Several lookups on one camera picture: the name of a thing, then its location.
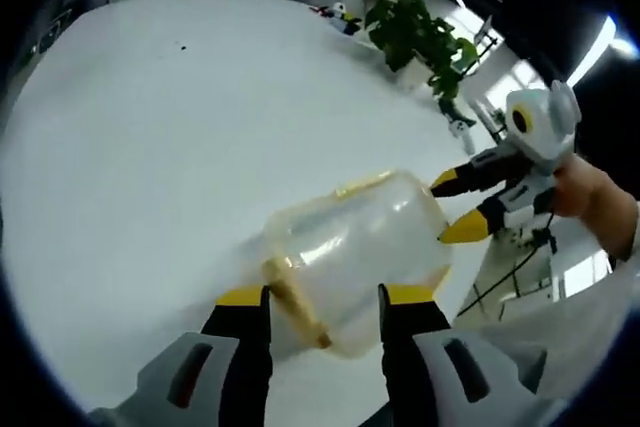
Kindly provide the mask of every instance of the plastic container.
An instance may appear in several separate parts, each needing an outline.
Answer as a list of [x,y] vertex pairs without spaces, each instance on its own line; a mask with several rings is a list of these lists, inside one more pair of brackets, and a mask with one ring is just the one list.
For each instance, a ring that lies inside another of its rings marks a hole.
[[444,278],[451,247],[437,237],[446,226],[427,187],[387,172],[274,214],[263,274],[307,343],[358,357],[380,338],[379,284],[435,290]]

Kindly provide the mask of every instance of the green leaves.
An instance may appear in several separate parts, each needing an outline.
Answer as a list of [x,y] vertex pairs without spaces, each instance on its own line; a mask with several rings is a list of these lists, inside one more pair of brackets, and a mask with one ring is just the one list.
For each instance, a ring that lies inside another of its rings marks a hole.
[[467,39],[455,39],[453,27],[444,19],[431,18],[424,0],[377,0],[365,17],[369,38],[385,53],[387,65],[397,71],[417,52],[433,72],[428,84],[438,98],[453,100],[458,95],[462,76],[456,67],[477,60],[474,45]]

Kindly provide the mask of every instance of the white table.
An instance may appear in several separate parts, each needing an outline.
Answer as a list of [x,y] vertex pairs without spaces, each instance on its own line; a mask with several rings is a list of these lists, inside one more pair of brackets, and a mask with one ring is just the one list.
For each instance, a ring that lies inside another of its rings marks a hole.
[[[127,0],[51,48],[3,139],[4,255],[27,331],[82,407],[120,402],[217,296],[256,277],[272,212],[467,159],[437,107],[396,91],[370,54],[283,0]],[[443,206],[454,218],[479,200]],[[485,249],[455,248],[438,298],[449,318]],[[267,425],[352,427],[386,399],[380,348],[307,352],[276,365]]]

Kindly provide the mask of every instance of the person's arm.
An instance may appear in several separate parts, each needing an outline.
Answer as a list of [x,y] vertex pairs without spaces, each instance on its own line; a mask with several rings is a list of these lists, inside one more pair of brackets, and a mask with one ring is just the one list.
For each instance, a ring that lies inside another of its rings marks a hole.
[[631,194],[604,175],[602,186],[593,194],[580,220],[604,250],[616,259],[628,260],[638,224],[638,204]]
[[554,212],[580,219],[607,253],[628,260],[638,224],[638,204],[633,196],[576,155],[555,176]]

